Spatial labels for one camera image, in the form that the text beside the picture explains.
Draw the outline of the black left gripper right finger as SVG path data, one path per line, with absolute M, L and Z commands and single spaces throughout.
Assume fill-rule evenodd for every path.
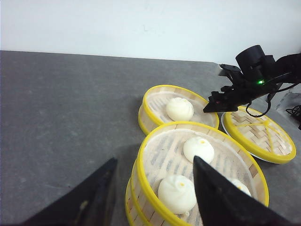
M 234 186 L 198 156 L 193 160 L 194 187 L 204 226 L 295 226 Z

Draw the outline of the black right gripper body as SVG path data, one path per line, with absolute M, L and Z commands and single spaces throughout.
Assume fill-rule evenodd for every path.
M 301 82 L 301 55 L 290 54 L 275 60 L 266 55 L 260 45 L 251 46 L 236 56 L 237 66 L 220 64 L 219 76 L 227 77 L 232 85 L 213 91 L 204 108 L 205 113 L 235 112 L 241 105 L 267 95 L 268 104 L 278 92 Z

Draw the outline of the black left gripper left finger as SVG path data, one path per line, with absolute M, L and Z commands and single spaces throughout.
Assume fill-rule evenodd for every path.
M 116 203 L 118 160 L 104 165 L 23 226 L 109 226 Z

